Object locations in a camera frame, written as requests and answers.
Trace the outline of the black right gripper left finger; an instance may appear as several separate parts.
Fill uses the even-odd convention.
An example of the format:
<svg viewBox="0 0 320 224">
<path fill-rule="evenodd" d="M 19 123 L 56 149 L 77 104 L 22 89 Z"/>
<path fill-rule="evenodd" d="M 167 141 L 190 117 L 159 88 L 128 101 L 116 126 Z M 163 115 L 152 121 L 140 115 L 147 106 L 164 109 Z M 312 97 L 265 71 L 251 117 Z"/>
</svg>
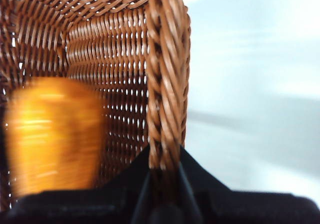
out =
<svg viewBox="0 0 320 224">
<path fill-rule="evenodd" d="M 149 172 L 146 147 L 101 188 L 27 195 L 0 215 L 2 224 L 128 224 Z"/>
</svg>

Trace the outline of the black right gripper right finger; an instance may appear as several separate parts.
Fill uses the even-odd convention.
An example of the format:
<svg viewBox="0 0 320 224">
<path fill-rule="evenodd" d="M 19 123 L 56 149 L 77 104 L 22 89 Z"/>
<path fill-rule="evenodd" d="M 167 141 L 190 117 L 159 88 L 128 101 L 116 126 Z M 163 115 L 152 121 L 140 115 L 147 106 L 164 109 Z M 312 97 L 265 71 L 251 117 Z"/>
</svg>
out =
<svg viewBox="0 0 320 224">
<path fill-rule="evenodd" d="M 315 202 L 290 193 L 236 191 L 206 171 L 186 150 L 180 163 L 206 224 L 318 224 Z"/>
</svg>

